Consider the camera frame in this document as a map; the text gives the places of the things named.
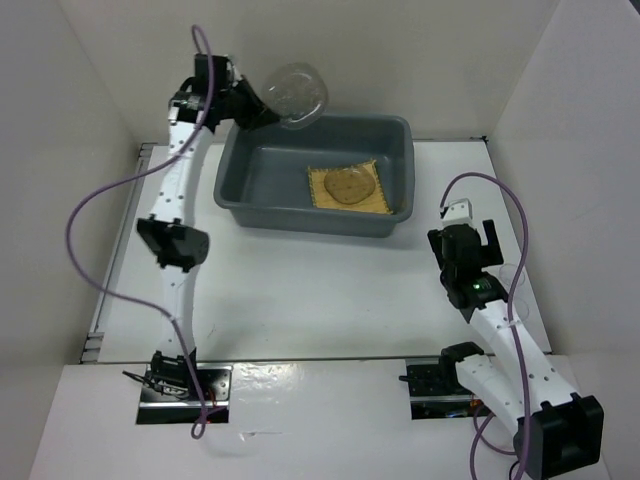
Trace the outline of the bamboo mat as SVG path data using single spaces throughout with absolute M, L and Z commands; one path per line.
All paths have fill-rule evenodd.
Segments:
M 376 189 L 374 193 L 355 205 L 342 205 L 331 198 L 323 186 L 323 180 L 325 175 L 331 170 L 337 170 L 346 167 L 365 167 L 373 176 L 376 181 Z M 340 166 L 334 168 L 311 168 L 307 169 L 308 183 L 310 189 L 310 196 L 312 204 L 315 208 L 329 209 L 329 210 L 342 210 L 358 213 L 372 213 L 390 215 L 392 213 L 389 207 L 381 181 L 377 171 L 376 160 L 371 158 L 363 163 Z

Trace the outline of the clear plate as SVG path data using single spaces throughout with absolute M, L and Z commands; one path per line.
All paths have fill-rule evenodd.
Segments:
M 300 130 L 326 110 L 329 91 L 319 71 L 306 62 L 286 64 L 272 72 L 261 89 L 262 101 L 289 130 Z
M 374 193 L 376 181 L 365 167 L 353 166 L 329 171 L 323 186 L 339 204 L 355 205 Z

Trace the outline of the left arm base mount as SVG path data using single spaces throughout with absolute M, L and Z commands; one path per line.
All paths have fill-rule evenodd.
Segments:
M 233 367 L 230 364 L 198 363 L 197 377 L 205 400 L 208 424 L 229 421 Z M 147 366 L 143 374 L 123 370 L 122 374 L 139 384 L 138 425 L 193 424 L 200 416 L 201 402 L 190 390 L 168 383 L 153 383 Z

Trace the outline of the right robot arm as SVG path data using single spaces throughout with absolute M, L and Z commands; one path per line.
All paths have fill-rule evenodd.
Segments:
M 471 391 L 502 422 L 532 479 L 550 479 L 597 463 L 604 410 L 582 396 L 550 363 L 487 267 L 503 261 L 493 221 L 479 234 L 468 224 L 427 234 L 450 303 L 492 350 L 473 342 L 442 352 L 438 381 L 450 393 Z

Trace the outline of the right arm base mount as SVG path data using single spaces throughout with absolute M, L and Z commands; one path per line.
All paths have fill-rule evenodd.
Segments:
M 398 379 L 408 391 L 412 420 L 468 418 L 478 407 L 473 394 L 451 380 L 435 357 L 409 358 Z

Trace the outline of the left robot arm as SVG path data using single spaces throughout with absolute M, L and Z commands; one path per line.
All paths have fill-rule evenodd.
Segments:
M 195 55 L 193 76 L 169 102 L 171 163 L 150 213 L 137 220 L 136 231 L 160 268 L 161 306 L 169 320 L 147 378 L 176 399 L 190 398 L 199 387 L 192 319 L 195 281 L 208 256 L 210 237 L 195 226 L 195 200 L 215 129 L 224 120 L 255 130 L 279 119 L 227 56 Z

